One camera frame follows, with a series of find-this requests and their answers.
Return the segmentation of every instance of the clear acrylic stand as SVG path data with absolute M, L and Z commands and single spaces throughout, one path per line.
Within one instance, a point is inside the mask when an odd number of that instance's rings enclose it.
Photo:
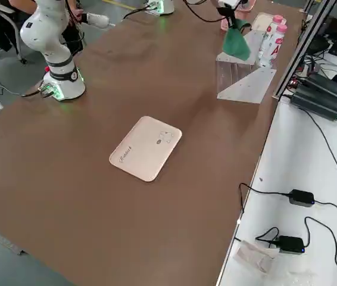
M 251 55 L 246 61 L 222 52 L 217 56 L 217 98 L 221 100 L 261 103 L 276 69 L 257 64 L 264 32 L 252 30 L 244 38 Z

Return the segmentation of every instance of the printed logo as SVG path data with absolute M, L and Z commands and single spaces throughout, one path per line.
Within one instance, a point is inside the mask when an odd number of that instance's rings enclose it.
M 277 54 L 279 49 L 280 49 L 280 46 L 277 46 L 277 47 L 274 49 L 274 51 L 272 52 L 271 55 Z
M 132 148 L 129 146 L 126 151 L 123 153 L 123 155 L 120 157 L 120 163 L 123 163 L 126 156 L 128 155 L 128 153 L 130 153 L 132 150 Z
M 76 73 L 76 72 L 73 72 L 73 73 L 72 73 L 71 79 L 72 79 L 72 80 L 76 80 L 76 79 L 77 79 L 77 73 Z

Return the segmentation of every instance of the table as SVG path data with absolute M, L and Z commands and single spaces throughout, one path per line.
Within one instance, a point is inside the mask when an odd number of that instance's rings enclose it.
M 0 234 L 77 285 L 214 285 L 276 108 L 272 98 L 303 15 L 265 0 L 289 30 L 261 105 L 216 100 L 220 23 L 183 3 L 135 14 L 76 58 L 87 91 L 72 102 L 19 99 L 0 113 Z M 210 3 L 196 7 L 219 17 Z M 108 158 L 137 120 L 183 132 L 156 181 Z
M 277 107 L 252 187 L 263 192 L 300 189 L 312 192 L 316 200 L 337 204 L 337 166 L 311 119 L 303 111 L 289 105 L 288 101 L 283 98 Z M 323 129 L 337 158 L 337 122 L 312 116 Z M 319 204 L 311 208 L 299 207 L 289 204 L 286 197 L 250 192 L 236 237 L 254 243 L 254 237 L 277 226 L 280 234 L 301 237 L 306 243 L 306 216 L 332 228 L 337 239 L 337 209 L 334 207 Z M 280 254 L 273 265 L 272 280 L 265 281 L 236 262 L 233 255 L 239 242 L 235 241 L 223 268 L 220 286 L 337 285 L 333 238 L 327 229 L 315 222 L 309 220 L 308 226 L 311 243 L 305 254 Z M 296 281 L 303 278 L 306 279 L 303 284 Z

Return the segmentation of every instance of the green cloth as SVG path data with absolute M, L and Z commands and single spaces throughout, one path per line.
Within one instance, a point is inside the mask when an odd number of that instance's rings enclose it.
M 240 32 L 243 28 L 248 26 L 250 26 L 250 24 L 247 21 L 236 19 L 236 27 L 229 28 L 224 38 L 223 52 L 243 61 L 249 59 L 251 50 Z

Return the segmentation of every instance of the black power adapter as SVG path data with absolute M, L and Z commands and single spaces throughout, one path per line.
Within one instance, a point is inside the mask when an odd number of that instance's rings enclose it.
M 289 194 L 289 202 L 297 206 L 311 207 L 314 205 L 314 195 L 312 192 L 300 191 L 293 189 Z
M 280 235 L 274 245 L 280 248 L 281 253 L 303 254 L 305 253 L 304 241 L 300 237 L 287 237 Z

